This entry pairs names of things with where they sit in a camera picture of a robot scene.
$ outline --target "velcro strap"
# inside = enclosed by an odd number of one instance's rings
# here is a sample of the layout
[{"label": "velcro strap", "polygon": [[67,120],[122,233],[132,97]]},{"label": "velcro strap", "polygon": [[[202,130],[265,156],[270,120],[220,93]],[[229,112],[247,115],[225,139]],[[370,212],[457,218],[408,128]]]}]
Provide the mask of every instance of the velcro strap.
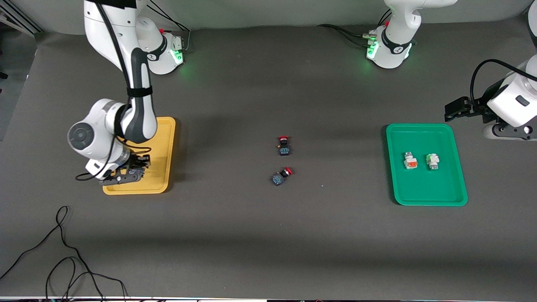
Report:
[{"label": "velcro strap", "polygon": [[149,88],[129,88],[127,87],[127,95],[129,97],[144,97],[153,93],[153,86]]}]

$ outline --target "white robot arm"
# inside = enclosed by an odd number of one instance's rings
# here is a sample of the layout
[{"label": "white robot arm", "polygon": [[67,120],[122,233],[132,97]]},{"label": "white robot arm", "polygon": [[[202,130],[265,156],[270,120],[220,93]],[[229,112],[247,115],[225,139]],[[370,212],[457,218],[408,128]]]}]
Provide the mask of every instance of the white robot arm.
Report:
[{"label": "white robot arm", "polygon": [[[85,0],[84,26],[91,46],[124,72],[129,104],[101,99],[68,132],[71,148],[90,159],[86,170],[91,177],[79,180],[97,178],[103,185],[139,181],[143,176],[148,156],[136,156],[116,137],[144,143],[155,135],[149,71],[166,74],[183,63],[180,38],[160,32],[148,18],[137,18],[147,1],[117,2]],[[132,175],[113,175],[126,165]]]},{"label": "white robot arm", "polygon": [[[528,12],[528,28],[537,47],[537,2]],[[494,62],[511,69],[504,79],[489,87],[481,98],[474,98],[474,82],[479,69]],[[484,129],[490,139],[537,140],[533,130],[537,127],[537,55],[515,68],[503,61],[490,59],[480,63],[470,84],[470,97],[461,97],[445,106],[445,121],[459,117],[481,115]]]},{"label": "white robot arm", "polygon": [[384,0],[391,9],[388,26],[380,25],[369,34],[375,34],[377,41],[371,45],[367,58],[382,68],[396,68],[408,57],[411,41],[422,17],[419,9],[441,8],[455,4],[457,0]]}]

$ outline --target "cable connector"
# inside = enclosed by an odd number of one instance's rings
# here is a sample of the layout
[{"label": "cable connector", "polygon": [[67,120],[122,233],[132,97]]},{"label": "cable connector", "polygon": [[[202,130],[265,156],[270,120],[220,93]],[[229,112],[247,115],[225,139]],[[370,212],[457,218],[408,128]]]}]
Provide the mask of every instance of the cable connector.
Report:
[{"label": "cable connector", "polygon": [[362,38],[366,40],[376,41],[376,34],[363,33]]}]

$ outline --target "table surface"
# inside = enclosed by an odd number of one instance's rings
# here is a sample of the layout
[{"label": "table surface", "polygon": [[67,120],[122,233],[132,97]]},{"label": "table surface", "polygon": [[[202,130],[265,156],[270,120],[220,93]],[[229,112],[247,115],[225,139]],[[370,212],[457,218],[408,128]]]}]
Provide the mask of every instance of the table surface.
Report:
[{"label": "table surface", "polygon": [[[357,32],[366,26],[352,28]],[[69,127],[124,80],[84,36],[46,34],[0,144],[0,271],[69,205],[68,243],[131,296],[282,299],[537,297],[535,143],[482,136],[480,118],[450,123],[468,189],[463,207],[394,202],[384,127],[442,123],[494,57],[535,53],[523,17],[425,24],[395,70],[321,27],[201,30],[186,64],[153,76],[155,110],[180,126],[167,192],[107,196],[76,182],[86,159]],[[476,89],[506,74],[488,66]],[[280,157],[280,135],[294,154]],[[282,186],[270,176],[295,175]],[[0,281],[3,296],[42,296],[72,252],[59,234]],[[63,293],[70,267],[52,278]],[[99,281],[107,296],[117,283]],[[75,293],[96,296],[88,279]]]}]

